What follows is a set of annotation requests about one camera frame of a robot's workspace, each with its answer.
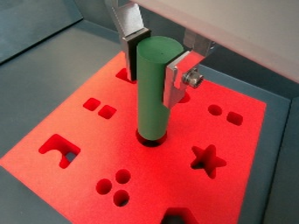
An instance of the cutout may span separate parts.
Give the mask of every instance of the cutout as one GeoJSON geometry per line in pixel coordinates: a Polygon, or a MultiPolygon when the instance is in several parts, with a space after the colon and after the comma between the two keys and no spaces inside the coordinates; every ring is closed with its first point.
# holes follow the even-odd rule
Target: cutout
{"type": "Polygon", "coordinates": [[[189,94],[185,92],[184,97],[180,99],[178,103],[186,103],[190,100],[189,94]]]}
{"type": "Polygon", "coordinates": [[[116,74],[116,77],[122,80],[122,81],[126,81],[128,83],[130,84],[136,84],[136,80],[130,81],[128,78],[126,78],[126,69],[122,68],[118,73],[116,74]]]}
{"type": "Polygon", "coordinates": [[[162,137],[157,140],[148,140],[148,139],[142,138],[137,131],[134,132],[134,136],[136,136],[137,142],[142,146],[153,148],[153,147],[160,146],[164,143],[164,141],[166,139],[166,132],[164,133],[162,137]]]}
{"type": "Polygon", "coordinates": [[[125,206],[128,201],[129,201],[129,196],[128,196],[126,191],[124,191],[124,190],[116,191],[114,196],[113,196],[113,202],[114,202],[116,206],[117,207],[125,206]]]}
{"type": "Polygon", "coordinates": [[[82,107],[89,110],[93,111],[97,107],[98,107],[100,101],[94,98],[88,98],[88,100],[85,101],[85,103],[82,104],[82,107]]]}
{"type": "Polygon", "coordinates": [[[108,194],[109,191],[112,189],[112,183],[106,178],[102,178],[98,182],[97,182],[97,186],[96,186],[96,190],[98,194],[108,194]]]}
{"type": "Polygon", "coordinates": [[[60,135],[54,134],[46,140],[41,148],[38,149],[38,152],[44,154],[45,152],[52,150],[60,152],[60,168],[65,169],[74,160],[76,156],[80,154],[80,148],[60,135]]]}
{"type": "Polygon", "coordinates": [[[198,222],[188,208],[170,207],[165,211],[161,224],[198,224],[198,222]]]}
{"type": "Polygon", "coordinates": [[[243,123],[243,116],[235,112],[228,112],[227,121],[240,126],[243,123]]]}
{"type": "Polygon", "coordinates": [[[130,179],[129,171],[125,169],[118,170],[116,173],[116,182],[122,185],[129,181],[129,179],[130,179]]]}
{"type": "Polygon", "coordinates": [[[97,114],[104,117],[105,119],[109,119],[113,114],[117,112],[117,110],[108,105],[102,107],[102,109],[97,112],[97,114]]]}
{"type": "Polygon", "coordinates": [[[194,154],[194,160],[190,162],[193,170],[204,169],[210,179],[216,178],[216,168],[225,166],[227,162],[220,157],[216,157],[216,147],[210,144],[205,150],[193,146],[190,148],[194,154]]]}
{"type": "Polygon", "coordinates": [[[217,105],[209,105],[208,111],[213,116],[220,116],[221,115],[221,108],[217,105]]]}

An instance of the bolt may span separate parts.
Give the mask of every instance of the bolt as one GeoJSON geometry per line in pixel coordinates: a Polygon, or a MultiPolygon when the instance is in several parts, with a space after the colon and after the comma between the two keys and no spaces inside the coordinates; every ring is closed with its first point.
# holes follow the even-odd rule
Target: bolt
{"type": "Polygon", "coordinates": [[[197,69],[190,69],[181,77],[181,82],[190,86],[192,88],[197,88],[202,81],[202,75],[197,73],[197,69]]]}

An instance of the gray surface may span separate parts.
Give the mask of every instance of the gray surface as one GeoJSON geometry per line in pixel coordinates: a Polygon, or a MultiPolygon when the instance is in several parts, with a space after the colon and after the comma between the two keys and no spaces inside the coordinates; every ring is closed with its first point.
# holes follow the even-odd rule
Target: gray surface
{"type": "Polygon", "coordinates": [[[299,1],[134,2],[299,82],[299,1]]]}
{"type": "Polygon", "coordinates": [[[299,95],[299,85],[224,48],[202,61],[200,73],[205,75],[206,80],[265,102],[265,118],[239,216],[241,224],[260,223],[267,207],[291,99],[299,95]],[[269,77],[280,85],[272,85],[269,77]]]}
{"type": "Polygon", "coordinates": [[[275,181],[265,210],[267,224],[299,223],[299,98],[292,101],[275,181]]]}
{"type": "MultiPolygon", "coordinates": [[[[0,66],[0,157],[117,52],[117,35],[82,21],[0,66]]],[[[0,223],[68,223],[2,168],[0,223]]]]}
{"type": "Polygon", "coordinates": [[[80,19],[72,0],[1,0],[0,64],[80,19]]]}
{"type": "Polygon", "coordinates": [[[0,167],[0,223],[69,223],[2,167],[0,167]]]}
{"type": "Polygon", "coordinates": [[[0,157],[118,49],[117,35],[84,21],[0,66],[0,157]]]}

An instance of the red foam board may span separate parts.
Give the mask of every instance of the red foam board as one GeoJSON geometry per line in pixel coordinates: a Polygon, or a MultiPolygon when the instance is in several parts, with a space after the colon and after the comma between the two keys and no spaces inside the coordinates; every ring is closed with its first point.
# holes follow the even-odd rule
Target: red foam board
{"type": "Polygon", "coordinates": [[[0,165],[73,223],[236,223],[265,104],[204,81],[162,145],[136,141],[136,84],[120,53],[0,165]]]}

